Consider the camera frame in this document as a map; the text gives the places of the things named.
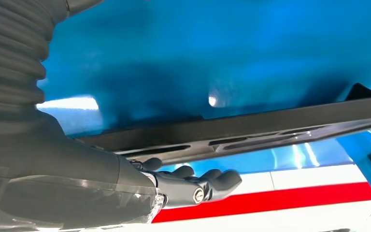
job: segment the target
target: robotic hand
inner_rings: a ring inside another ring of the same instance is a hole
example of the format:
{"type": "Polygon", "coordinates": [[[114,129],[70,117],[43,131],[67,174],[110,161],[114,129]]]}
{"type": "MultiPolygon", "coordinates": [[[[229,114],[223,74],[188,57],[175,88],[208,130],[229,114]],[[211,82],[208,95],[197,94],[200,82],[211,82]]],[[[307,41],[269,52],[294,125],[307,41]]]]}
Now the robotic hand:
{"type": "Polygon", "coordinates": [[[161,167],[161,160],[157,158],[144,163],[131,163],[159,188],[165,197],[164,206],[168,207],[197,205],[223,199],[242,182],[235,171],[221,172],[212,169],[201,177],[195,177],[194,170],[189,166],[182,166],[173,172],[153,172],[161,167]]]}
{"type": "Polygon", "coordinates": [[[130,163],[71,140],[36,109],[55,26],[101,2],[0,0],[0,232],[149,223],[162,204],[218,200],[241,183],[234,171],[194,177],[187,166],[156,172],[158,159],[130,163]]]}

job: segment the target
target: blue painted surface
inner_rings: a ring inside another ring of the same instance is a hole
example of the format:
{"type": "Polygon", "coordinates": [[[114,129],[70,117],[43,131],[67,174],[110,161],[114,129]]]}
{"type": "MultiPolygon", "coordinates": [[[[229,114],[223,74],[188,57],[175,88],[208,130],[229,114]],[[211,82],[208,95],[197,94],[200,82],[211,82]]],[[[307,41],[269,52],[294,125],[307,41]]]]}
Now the blue painted surface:
{"type": "MultiPolygon", "coordinates": [[[[337,102],[371,87],[371,1],[109,0],[60,24],[44,65],[40,108],[70,136],[337,102]]],[[[371,182],[371,131],[309,147],[315,158],[299,145],[191,165],[249,173],[350,155],[371,182]]]]}

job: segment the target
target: transparent plastic cover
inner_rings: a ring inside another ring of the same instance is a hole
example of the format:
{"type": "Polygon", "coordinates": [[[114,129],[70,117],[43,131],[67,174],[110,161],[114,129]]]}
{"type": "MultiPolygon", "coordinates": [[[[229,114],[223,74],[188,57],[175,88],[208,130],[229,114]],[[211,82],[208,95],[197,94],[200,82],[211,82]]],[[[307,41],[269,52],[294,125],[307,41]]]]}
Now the transparent plastic cover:
{"type": "Polygon", "coordinates": [[[55,176],[0,178],[0,232],[85,231],[151,223],[156,188],[55,176]]]}

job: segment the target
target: red stripe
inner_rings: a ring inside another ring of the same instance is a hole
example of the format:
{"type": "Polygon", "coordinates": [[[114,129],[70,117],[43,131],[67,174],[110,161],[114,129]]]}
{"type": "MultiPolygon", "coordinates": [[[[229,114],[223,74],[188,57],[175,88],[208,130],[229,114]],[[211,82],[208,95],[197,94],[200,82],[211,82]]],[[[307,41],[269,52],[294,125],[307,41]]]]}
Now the red stripe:
{"type": "Polygon", "coordinates": [[[162,210],[155,222],[210,218],[371,200],[368,183],[351,183],[249,193],[199,206],[162,210]]]}

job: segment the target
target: robotic arm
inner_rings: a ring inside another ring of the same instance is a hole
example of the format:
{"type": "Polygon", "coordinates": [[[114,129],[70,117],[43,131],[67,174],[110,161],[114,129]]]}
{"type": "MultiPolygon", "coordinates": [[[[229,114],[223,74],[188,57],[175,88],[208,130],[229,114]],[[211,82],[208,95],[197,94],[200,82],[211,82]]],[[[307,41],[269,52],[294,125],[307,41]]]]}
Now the robotic arm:
{"type": "MultiPolygon", "coordinates": [[[[130,189],[133,194],[139,194],[141,192],[139,189],[157,188],[159,199],[163,198],[164,205],[167,206],[197,205],[203,201],[221,199],[241,183],[240,176],[234,171],[221,173],[219,170],[211,170],[198,178],[193,176],[194,172],[189,167],[182,167],[169,173],[147,169],[147,165],[158,163],[156,160],[144,164],[130,163],[122,156],[69,139],[56,119],[36,109],[35,105],[44,101],[44,94],[37,88],[36,82],[45,78],[45,68],[41,61],[48,56],[48,43],[55,25],[68,16],[101,2],[101,0],[0,0],[0,215],[6,215],[5,217],[14,215],[16,214],[14,209],[21,204],[24,205],[22,213],[18,217],[13,216],[9,221],[13,221],[13,218],[17,218],[17,221],[19,218],[23,220],[34,218],[42,224],[45,218],[45,222],[63,223],[61,228],[70,229],[104,225],[104,218],[110,218],[107,223],[128,222],[130,218],[142,214],[139,205],[130,205],[129,202],[133,200],[126,197],[124,207],[120,208],[124,209],[124,213],[113,215],[116,208],[108,213],[97,209],[99,206],[97,204],[96,207],[90,207],[90,214],[96,215],[90,217],[90,220],[81,214],[84,210],[77,210],[79,207],[68,208],[70,211],[65,211],[64,217],[70,217],[71,212],[79,215],[70,220],[73,223],[66,223],[68,226],[65,226],[62,219],[49,220],[47,219],[51,218],[49,208],[53,206],[53,202],[47,201],[43,207],[42,201],[39,201],[42,203],[41,209],[46,207],[48,209],[47,212],[39,212],[33,208],[30,201],[32,198],[27,197],[27,190],[22,192],[19,188],[8,187],[18,186],[17,183],[20,182],[33,182],[36,179],[45,180],[42,183],[52,184],[52,181],[48,182],[43,178],[45,176],[79,180],[78,185],[82,188],[86,188],[87,183],[114,186],[113,191],[122,191],[119,188],[127,187],[124,192],[130,189]],[[11,194],[9,202],[5,201],[7,192],[11,194]]],[[[64,181],[58,184],[57,186],[66,186],[64,181]]],[[[29,185],[19,186],[28,189],[29,185]]],[[[37,189],[42,191],[39,196],[43,201],[46,197],[66,201],[77,200],[81,196],[70,189],[62,194],[55,187],[37,189]]],[[[29,190],[35,191],[36,188],[31,187],[29,190]]],[[[101,199],[105,196],[108,195],[102,191],[101,199]]],[[[81,197],[79,200],[90,203],[99,199],[90,194],[81,197]]],[[[124,194],[120,194],[119,199],[120,202],[124,202],[124,194]]],[[[0,230],[2,228],[13,229],[14,226],[5,221],[0,222],[0,230]]]]}

